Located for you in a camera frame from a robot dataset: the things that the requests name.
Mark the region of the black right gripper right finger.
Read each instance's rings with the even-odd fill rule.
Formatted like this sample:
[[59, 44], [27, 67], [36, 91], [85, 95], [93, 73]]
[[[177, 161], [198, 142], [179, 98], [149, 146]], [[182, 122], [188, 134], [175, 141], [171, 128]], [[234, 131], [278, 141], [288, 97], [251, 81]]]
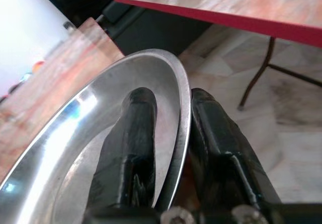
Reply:
[[280, 198], [238, 125], [207, 91], [192, 90], [189, 156], [203, 208], [261, 208]]

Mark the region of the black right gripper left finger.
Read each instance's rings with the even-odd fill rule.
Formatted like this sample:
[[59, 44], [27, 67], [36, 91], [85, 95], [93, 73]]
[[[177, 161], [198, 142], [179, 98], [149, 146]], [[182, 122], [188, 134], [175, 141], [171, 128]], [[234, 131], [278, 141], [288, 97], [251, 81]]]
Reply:
[[155, 191], [156, 98], [137, 88], [104, 139], [90, 186], [90, 207], [151, 206]]

